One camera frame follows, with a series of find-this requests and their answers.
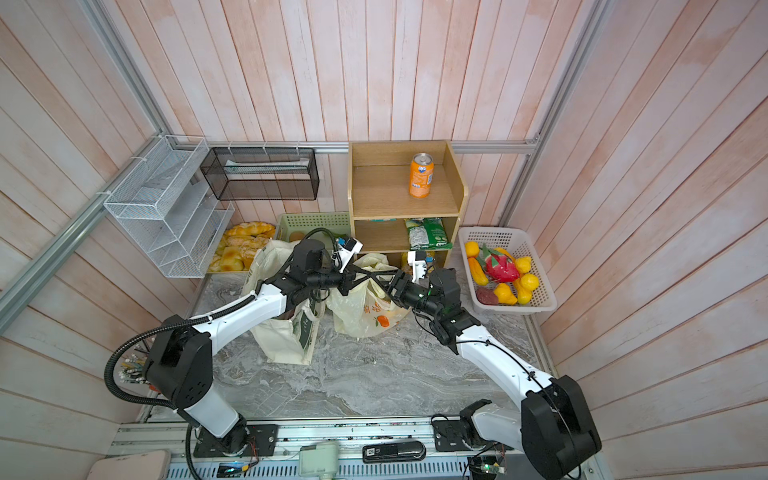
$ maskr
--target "white plastic basket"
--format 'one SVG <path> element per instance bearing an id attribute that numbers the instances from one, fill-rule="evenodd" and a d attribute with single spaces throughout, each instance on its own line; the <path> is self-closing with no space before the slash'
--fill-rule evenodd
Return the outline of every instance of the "white plastic basket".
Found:
<path id="1" fill-rule="evenodd" d="M 536 250 L 534 250 L 531 238 L 526 232 L 517 228 L 463 227 L 458 229 L 458 240 L 460 244 L 456 247 L 462 251 L 462 259 L 464 261 L 464 268 L 467 272 L 467 280 L 472 285 L 472 288 L 470 289 L 470 292 L 472 293 L 472 302 L 474 302 L 478 308 L 506 313 L 551 312 L 558 308 L 558 301 L 554 297 L 552 285 L 549 283 L 547 274 L 541 266 L 541 260 L 538 258 Z M 481 249 L 484 243 L 488 248 L 503 248 L 514 258 L 530 257 L 532 259 L 530 273 L 533 273 L 538 277 L 540 285 L 539 288 L 533 291 L 533 298 L 531 298 L 531 301 L 528 304 L 485 305 L 478 301 L 478 297 L 475 294 L 478 285 L 472 279 L 472 272 L 469 271 L 469 263 L 467 262 L 467 251 L 464 248 L 465 243 L 472 241 L 477 242 Z M 512 285 L 510 285 L 510 287 L 512 288 L 512 291 L 515 291 L 515 288 Z"/>

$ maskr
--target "wooden plank wall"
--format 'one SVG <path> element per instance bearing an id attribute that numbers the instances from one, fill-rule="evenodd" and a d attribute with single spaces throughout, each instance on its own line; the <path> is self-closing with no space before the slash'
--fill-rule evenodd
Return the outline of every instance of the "wooden plank wall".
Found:
<path id="1" fill-rule="evenodd" d="M 154 134 L 79 5 L 0 2 L 0 289 Z M 138 411 L 111 351 L 193 294 L 103 220 L 0 338 L 3 478 L 84 478 Z"/>
<path id="2" fill-rule="evenodd" d="M 617 2 L 510 225 L 615 478 L 768 475 L 768 2 Z"/>
<path id="3" fill-rule="evenodd" d="M 212 141 L 524 140 L 594 0 L 104 0 L 175 134 Z M 465 155 L 468 225 L 496 225 L 525 159 Z M 318 199 L 236 219 L 347 210 L 346 156 Z"/>

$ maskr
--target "can lid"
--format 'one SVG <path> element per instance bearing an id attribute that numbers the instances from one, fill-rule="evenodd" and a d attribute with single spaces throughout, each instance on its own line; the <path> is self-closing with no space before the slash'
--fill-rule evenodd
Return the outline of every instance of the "can lid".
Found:
<path id="1" fill-rule="evenodd" d="M 429 165 L 430 163 L 432 163 L 432 155 L 416 154 L 413 156 L 413 161 L 419 165 Z"/>

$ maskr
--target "marble tabletop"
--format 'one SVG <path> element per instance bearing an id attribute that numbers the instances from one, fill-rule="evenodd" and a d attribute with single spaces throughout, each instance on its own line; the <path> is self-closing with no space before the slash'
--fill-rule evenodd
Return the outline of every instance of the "marble tabletop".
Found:
<path id="1" fill-rule="evenodd" d="M 462 305 L 532 365 L 538 366 L 522 316 L 476 309 L 458 255 Z M 205 313 L 240 295 L 245 273 L 207 279 L 194 313 Z M 268 363 L 250 333 L 214 357 L 214 377 L 232 406 L 249 419 L 458 414 L 479 399 L 511 401 L 483 372 L 419 328 L 412 313 L 384 333 L 356 339 L 337 333 L 333 313 L 319 322 L 312 364 Z M 176 419 L 155 407 L 151 421 Z"/>

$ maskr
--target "white plastic bag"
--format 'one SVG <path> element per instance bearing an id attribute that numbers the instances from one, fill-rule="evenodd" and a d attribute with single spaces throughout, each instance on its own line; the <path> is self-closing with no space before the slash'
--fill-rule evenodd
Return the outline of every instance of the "white plastic bag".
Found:
<path id="1" fill-rule="evenodd" d="M 368 271 L 392 270 L 386 255 L 381 253 L 368 253 L 355 265 Z M 408 313 L 407 309 L 392 303 L 384 290 L 372 280 L 351 289 L 348 296 L 332 289 L 327 304 L 333 310 L 336 331 L 356 338 L 379 335 Z"/>
<path id="2" fill-rule="evenodd" d="M 243 295 L 253 290 L 259 280 L 265 280 L 277 273 L 298 243 L 270 240 L 253 258 L 243 286 Z M 325 310 L 325 302 L 305 300 L 298 305 L 291 318 L 269 319 L 250 331 L 266 353 L 269 362 L 309 365 L 317 339 L 316 322 Z"/>

